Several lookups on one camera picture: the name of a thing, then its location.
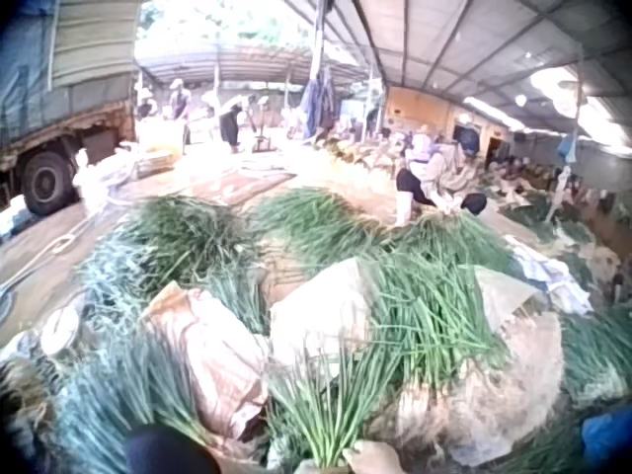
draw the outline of rope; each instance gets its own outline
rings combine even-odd
[[[239,174],[246,177],[253,178],[262,178],[273,175],[295,175],[294,173],[290,173],[286,170],[285,167],[280,167],[278,165],[274,165],[272,163],[268,163],[267,165],[262,166],[262,163],[266,163],[264,160],[242,160],[239,167],[231,167],[228,170],[224,171],[219,176],[213,176],[208,178],[200,178],[193,182],[189,182],[185,185],[178,186],[176,188],[172,188],[165,193],[162,193],[158,196],[171,196],[177,195],[181,193],[183,190],[187,188],[191,188],[196,185],[200,185],[202,183],[206,183],[210,180],[221,179],[225,176],[228,176],[231,173],[237,171]],[[121,186],[126,183],[132,176],[138,165],[138,162],[135,161],[132,167],[129,170],[129,173],[123,178],[110,181],[106,183],[108,189],[113,189]],[[150,199],[151,197],[139,197],[134,200],[128,199],[119,199],[110,196],[110,193],[106,195],[106,203],[104,203],[103,207],[99,209],[99,211],[93,213],[92,215],[84,218],[74,227],[72,227],[67,233],[57,237],[53,241],[51,241],[48,245],[46,245],[39,253],[37,253],[32,259],[30,259],[21,269],[19,269],[13,276],[11,276],[8,280],[0,283],[0,326],[4,324],[7,318],[11,315],[15,304],[15,294],[13,292],[13,288],[17,286],[19,283],[24,281],[27,277],[32,275],[34,272],[42,268],[46,265],[53,257],[56,257],[63,252],[65,252],[72,244],[76,242],[76,240],[83,234],[90,222],[103,210],[106,208],[107,204],[112,204],[118,207],[132,207],[139,202],[143,202],[145,200]]]

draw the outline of truck wheel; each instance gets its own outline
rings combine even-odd
[[[30,212],[51,215],[72,199],[72,169],[53,151],[38,153],[25,167],[22,191]]]

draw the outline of white boot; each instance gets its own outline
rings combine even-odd
[[[411,221],[413,211],[413,194],[405,191],[397,192],[397,222],[396,227],[404,227]]]

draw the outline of truck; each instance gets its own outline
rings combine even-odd
[[[141,0],[24,0],[0,32],[0,211],[23,195],[50,215],[89,163],[135,138],[134,43]]]

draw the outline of crouching person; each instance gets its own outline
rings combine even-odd
[[[451,213],[467,209],[480,214],[487,205],[481,193],[454,197],[474,179],[476,167],[465,157],[458,143],[434,144],[427,136],[416,136],[409,154],[408,169],[402,169],[396,178],[397,226],[411,220],[413,201],[437,207]]]

